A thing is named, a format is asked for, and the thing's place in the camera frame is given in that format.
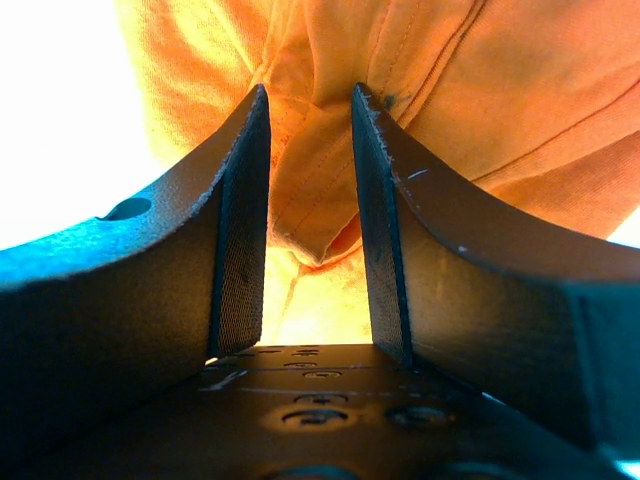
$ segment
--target mounting hole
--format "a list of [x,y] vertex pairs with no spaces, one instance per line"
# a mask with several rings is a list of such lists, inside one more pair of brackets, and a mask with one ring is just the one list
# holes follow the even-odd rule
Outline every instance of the mounting hole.
[[333,372],[329,370],[320,370],[317,372],[307,372],[304,374],[306,378],[336,378],[340,377],[342,373]]
[[134,218],[151,209],[151,200],[141,197],[132,197],[123,200],[118,205],[113,207],[109,213],[104,217],[98,217],[98,220],[107,222],[114,222],[117,220],[127,220]]
[[349,415],[338,410],[300,410],[282,417],[282,422],[292,430],[332,429],[344,424]]
[[288,468],[265,477],[267,480],[359,480],[359,476],[333,465]]
[[318,364],[313,362],[294,362],[294,363],[285,363],[284,366],[290,367],[290,368],[311,368],[311,367],[317,367]]

